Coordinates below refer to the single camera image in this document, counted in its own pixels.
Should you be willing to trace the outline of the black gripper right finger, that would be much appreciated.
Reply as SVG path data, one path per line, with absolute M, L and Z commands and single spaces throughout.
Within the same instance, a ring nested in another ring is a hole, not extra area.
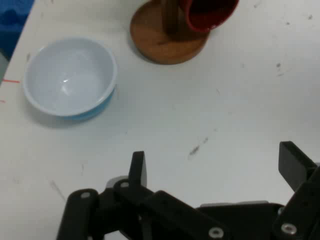
M 293 142 L 279 144 L 278 170 L 294 194 L 272 226 L 277 240 L 320 238 L 320 167 Z

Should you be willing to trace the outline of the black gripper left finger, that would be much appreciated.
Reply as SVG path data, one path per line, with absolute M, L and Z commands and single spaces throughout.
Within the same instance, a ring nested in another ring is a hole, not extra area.
M 69 195 L 58 240 L 102 240 L 120 232 L 129 240 L 228 240 L 222 223 L 164 191 L 147 188 L 145 153 L 134 152 L 128 176 L 102 193 Z

